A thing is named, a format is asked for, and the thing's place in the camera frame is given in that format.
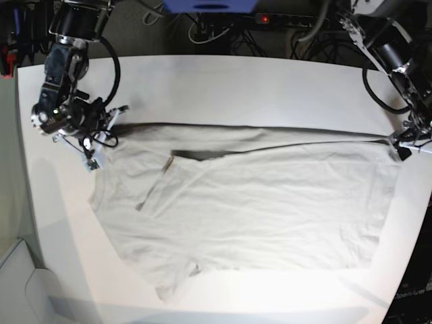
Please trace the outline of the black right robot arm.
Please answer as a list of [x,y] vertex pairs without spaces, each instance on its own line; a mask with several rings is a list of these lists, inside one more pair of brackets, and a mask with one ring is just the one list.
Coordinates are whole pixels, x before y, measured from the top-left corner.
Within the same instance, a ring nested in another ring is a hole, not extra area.
[[[107,106],[113,100],[121,76],[119,58],[103,31],[114,1],[62,1],[49,33],[55,37],[45,60],[45,79],[38,102],[32,108],[33,126],[41,134],[60,133],[83,137],[109,122]],[[88,48],[102,44],[114,62],[114,82],[106,99],[90,100],[78,89],[89,67]]]

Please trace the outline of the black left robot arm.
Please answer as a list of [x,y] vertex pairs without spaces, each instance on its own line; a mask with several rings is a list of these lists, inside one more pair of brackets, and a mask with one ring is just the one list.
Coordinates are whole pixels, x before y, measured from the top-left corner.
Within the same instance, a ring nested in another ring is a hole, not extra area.
[[[393,115],[406,115],[389,141],[401,160],[413,151],[431,153],[430,1],[336,1],[335,15],[354,45],[367,57],[362,81],[371,98]],[[384,103],[369,85],[373,66],[383,72],[405,102]]]

